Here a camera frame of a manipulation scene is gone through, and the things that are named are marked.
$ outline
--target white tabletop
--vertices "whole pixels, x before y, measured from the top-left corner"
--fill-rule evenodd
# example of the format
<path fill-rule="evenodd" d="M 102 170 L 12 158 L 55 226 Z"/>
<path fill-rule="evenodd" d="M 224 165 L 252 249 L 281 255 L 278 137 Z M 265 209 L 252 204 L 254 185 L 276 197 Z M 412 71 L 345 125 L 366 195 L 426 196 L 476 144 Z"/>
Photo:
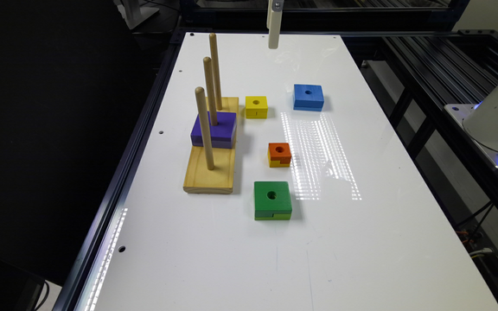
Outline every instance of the white tabletop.
<path fill-rule="evenodd" d="M 210 55 L 187 34 L 87 309 L 498 310 L 339 36 L 218 45 L 222 96 L 270 107 L 239 120 L 233 194 L 182 191 Z M 294 84 L 322 86 L 323 111 L 293 111 Z M 268 168 L 283 142 L 291 167 Z M 255 181 L 289 182 L 291 220 L 253 219 Z"/>

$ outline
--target wooden block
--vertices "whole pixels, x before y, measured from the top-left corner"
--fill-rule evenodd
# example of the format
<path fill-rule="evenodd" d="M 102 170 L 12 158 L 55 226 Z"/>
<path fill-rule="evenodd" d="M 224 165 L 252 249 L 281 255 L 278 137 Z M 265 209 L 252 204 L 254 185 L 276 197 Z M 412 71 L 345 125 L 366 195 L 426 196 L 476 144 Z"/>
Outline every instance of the wooden block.
<path fill-rule="evenodd" d="M 222 98 L 222 111 L 237 113 L 239 111 L 239 98 Z M 231 149 L 213 148 L 213 156 L 214 169 L 208 170 L 203 147 L 191 148 L 186 178 L 183 182 L 185 192 L 188 194 L 232 193 L 235 144 Z"/>
<path fill-rule="evenodd" d="M 255 181 L 254 185 L 255 220 L 274 218 L 275 214 L 291 214 L 290 187 L 287 181 Z"/>
<path fill-rule="evenodd" d="M 290 145 L 288 143 L 269 143 L 267 156 L 271 168 L 288 168 L 291 163 Z"/>
<path fill-rule="evenodd" d="M 324 96 L 321 86 L 294 85 L 293 109 L 304 111 L 322 111 Z"/>
<path fill-rule="evenodd" d="M 268 103 L 266 96 L 246 97 L 246 118 L 267 118 Z"/>
<path fill-rule="evenodd" d="M 235 143 L 236 118 L 237 113 L 235 112 L 216 112 L 218 124 L 213 126 L 209 123 L 211 144 L 213 148 L 232 148 Z M 199 116 L 195 119 L 194 128 L 191 130 L 191 144 L 197 147 L 203 147 L 203 136 L 201 134 Z"/>

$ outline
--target dark background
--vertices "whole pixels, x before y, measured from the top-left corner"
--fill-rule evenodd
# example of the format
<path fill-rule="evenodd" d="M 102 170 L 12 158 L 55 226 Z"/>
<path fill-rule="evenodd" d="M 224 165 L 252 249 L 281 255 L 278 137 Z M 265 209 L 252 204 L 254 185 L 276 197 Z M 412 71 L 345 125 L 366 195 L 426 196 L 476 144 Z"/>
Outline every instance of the dark background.
<path fill-rule="evenodd" d="M 0 2 L 0 260 L 62 285 L 155 78 L 109 0 Z"/>

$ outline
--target orange block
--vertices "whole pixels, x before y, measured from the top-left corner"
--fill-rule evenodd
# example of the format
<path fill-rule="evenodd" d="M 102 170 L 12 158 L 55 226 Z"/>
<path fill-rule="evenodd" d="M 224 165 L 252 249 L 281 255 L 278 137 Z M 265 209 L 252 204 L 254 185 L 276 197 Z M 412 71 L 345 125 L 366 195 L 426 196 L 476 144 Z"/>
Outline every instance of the orange block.
<path fill-rule="evenodd" d="M 280 164 L 291 163 L 291 151 L 288 143 L 269 143 L 268 160 L 280 161 Z"/>

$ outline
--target square block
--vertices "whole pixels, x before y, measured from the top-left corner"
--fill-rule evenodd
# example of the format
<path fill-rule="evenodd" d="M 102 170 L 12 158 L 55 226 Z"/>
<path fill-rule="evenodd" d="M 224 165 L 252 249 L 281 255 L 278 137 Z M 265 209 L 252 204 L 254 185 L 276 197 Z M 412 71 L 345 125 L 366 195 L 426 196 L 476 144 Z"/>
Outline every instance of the square block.
<path fill-rule="evenodd" d="M 294 85 L 293 109 L 305 111 L 322 111 L 324 96 L 321 86 Z"/>
<path fill-rule="evenodd" d="M 216 120 L 218 121 L 218 125 L 212 126 L 209 117 L 208 126 L 211 130 L 211 144 L 213 148 L 231 149 L 235 143 L 236 113 L 216 112 Z M 197 147 L 203 146 L 199 116 L 197 116 L 194 128 L 191 130 L 191 144 Z"/>
<path fill-rule="evenodd" d="M 255 220 L 258 218 L 285 218 L 291 214 L 290 187 L 287 181 L 255 181 Z"/>
<path fill-rule="evenodd" d="M 271 168 L 288 168 L 291 163 L 291 151 L 288 143 L 268 144 L 268 164 Z"/>
<path fill-rule="evenodd" d="M 246 96 L 246 118 L 267 118 L 266 96 Z"/>

